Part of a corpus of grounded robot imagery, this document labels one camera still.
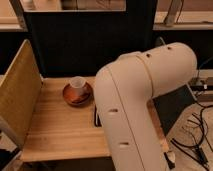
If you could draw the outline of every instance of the white cup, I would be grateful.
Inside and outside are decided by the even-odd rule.
[[[75,76],[70,79],[70,86],[74,89],[78,96],[85,93],[86,79],[81,76]]]

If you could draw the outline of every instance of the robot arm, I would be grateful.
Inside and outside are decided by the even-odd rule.
[[[121,55],[96,75],[94,96],[117,171],[169,170],[147,101],[186,84],[196,56],[174,43]]]

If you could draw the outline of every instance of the woven rattan panel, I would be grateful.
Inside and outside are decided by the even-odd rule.
[[[28,40],[25,40],[0,83],[0,129],[20,148],[30,125],[41,79]]]

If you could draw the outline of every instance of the wooden table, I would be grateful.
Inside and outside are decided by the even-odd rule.
[[[86,77],[93,85],[94,77]],[[62,90],[69,78],[46,78],[35,106],[20,159],[24,162],[110,156],[104,132],[93,122],[94,100],[83,107],[69,106]],[[152,113],[154,106],[149,103]],[[163,150],[168,144],[154,118]]]

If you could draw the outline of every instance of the brown saucer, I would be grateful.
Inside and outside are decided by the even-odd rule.
[[[92,96],[92,87],[86,83],[85,85],[85,93],[81,96],[78,96],[74,89],[67,84],[63,89],[63,98],[64,100],[73,106],[79,106],[86,103],[90,97]]]

